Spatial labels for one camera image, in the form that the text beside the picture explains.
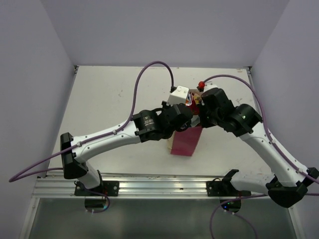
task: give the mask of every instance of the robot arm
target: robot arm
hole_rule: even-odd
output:
[[[69,133],[61,136],[61,150],[77,145],[72,151],[62,154],[64,178],[78,179],[87,189],[103,191],[103,181],[99,171],[87,162],[102,152],[128,144],[148,140],[160,140],[171,137],[172,133],[190,127],[192,111],[185,105],[188,88],[178,86],[163,108],[144,110],[133,115],[128,125],[119,132],[123,123],[90,135],[73,137]],[[307,186],[312,181],[297,172],[275,150],[272,143],[285,153],[291,162],[308,175],[318,178],[315,168],[307,168],[298,162],[274,138],[269,142],[262,124],[262,117],[249,105],[234,107],[225,92],[213,84],[202,89],[202,104],[199,108],[200,125],[203,128],[219,126],[246,142],[272,169],[272,174],[251,174],[231,170],[221,181],[213,181],[210,187],[224,195],[238,191],[251,191],[269,195],[273,201],[283,207],[290,207],[303,198]],[[81,142],[106,132],[114,132],[81,145]]]
[[[100,191],[103,183],[101,175],[87,161],[100,153],[124,145],[168,139],[174,131],[182,130],[182,127],[189,125],[192,119],[192,112],[185,105],[188,90],[186,87],[178,86],[170,94],[168,101],[162,103],[162,108],[143,110],[133,115],[121,131],[117,132],[116,129],[124,122],[89,135],[75,137],[70,133],[61,135],[61,150],[75,146],[71,151],[61,155],[64,178],[78,179],[86,189]],[[82,144],[90,138],[97,139]]]
[[[273,174],[249,174],[230,171],[223,180],[212,182],[220,191],[252,191],[269,195],[283,207],[290,207],[303,198],[312,181],[300,174],[274,148],[274,142],[288,159],[308,175],[318,178],[315,168],[307,168],[298,162],[272,135],[269,141],[261,116],[249,105],[234,107],[225,92],[211,83],[203,89],[200,121],[202,127],[218,125],[233,133],[255,150],[272,169]]]

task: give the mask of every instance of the white table surface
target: white table surface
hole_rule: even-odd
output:
[[[132,105],[133,88],[141,67],[80,66],[62,121],[59,135],[73,136],[100,131],[123,122]],[[196,88],[199,81],[217,74],[230,74],[249,82],[245,69],[172,68],[175,85]],[[255,107],[252,93],[242,83],[218,78],[234,105]],[[166,68],[151,67],[140,80],[135,113],[154,109],[169,96],[170,77]],[[54,152],[60,149],[58,137]],[[265,162],[246,143],[219,127],[204,129],[192,157],[170,155],[166,140],[148,141],[97,155],[90,159],[103,173],[175,175],[224,175],[230,169],[269,173]],[[61,167],[61,158],[50,167]]]

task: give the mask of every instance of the cable clip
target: cable clip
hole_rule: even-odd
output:
[[[298,168],[297,170],[296,170],[296,173],[303,173],[304,171],[303,171],[303,169],[302,168]]]

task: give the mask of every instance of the black mount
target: black mount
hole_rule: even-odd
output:
[[[237,197],[250,196],[250,191],[238,191],[230,183],[231,178],[235,173],[239,172],[237,169],[229,171],[222,180],[214,179],[206,182],[206,190],[208,197]]]
[[[307,170],[309,176],[317,179],[319,177],[319,171],[316,168],[309,168]],[[296,187],[284,187],[277,179],[274,179],[266,184],[269,197],[278,205],[289,208],[293,204],[299,202],[307,193],[307,187],[312,184],[308,178],[305,178],[303,182],[298,182]]]
[[[212,88],[201,95],[204,105],[198,105],[203,128],[218,125],[236,137],[252,133],[253,127],[262,122],[262,117],[250,105],[234,107],[220,88]]]
[[[172,86],[172,87],[170,88],[170,92],[173,93],[176,89],[177,89],[176,86]]]
[[[104,208],[106,203],[106,199],[91,199],[91,198],[85,198],[84,199],[84,207],[86,210],[90,211],[92,209],[96,208]]]
[[[117,197],[119,194],[120,182],[119,181],[103,181],[100,172],[99,172],[99,176],[100,176],[101,184],[98,187],[90,189],[90,191],[96,192],[96,193],[102,193],[108,197]],[[76,186],[74,191],[75,196],[85,196],[85,197],[96,196],[96,194],[85,190],[83,183],[81,183],[80,181],[76,181],[74,182],[74,184]]]
[[[152,111],[143,110],[133,115],[132,120],[138,131],[135,132],[141,142],[168,139],[174,131],[183,131],[192,119],[192,111],[185,104],[163,106]]]
[[[61,150],[71,147],[73,136],[70,133],[64,133],[60,136]],[[65,179],[76,179],[84,176],[88,171],[86,163],[79,163],[74,158],[72,151],[61,154],[63,165],[63,176]]]
[[[223,199],[220,199],[219,202],[220,203],[223,203],[227,200],[223,200]],[[221,208],[223,210],[226,210],[226,211],[230,211],[230,212],[233,212],[233,213],[236,213],[240,210],[241,208],[241,200],[238,200],[238,201],[233,201],[233,202],[229,202],[227,204],[223,204],[221,205]]]

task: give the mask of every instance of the red object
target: red object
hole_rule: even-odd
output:
[[[192,156],[202,132],[202,127],[188,128],[183,132],[176,132],[172,149],[170,151],[173,155]]]
[[[200,82],[198,83],[198,89],[204,90],[204,87],[205,87],[205,82],[200,81]]]
[[[196,102],[194,100],[194,97],[191,98],[191,105],[187,106],[191,109],[194,116],[199,115],[199,108],[196,105]]]

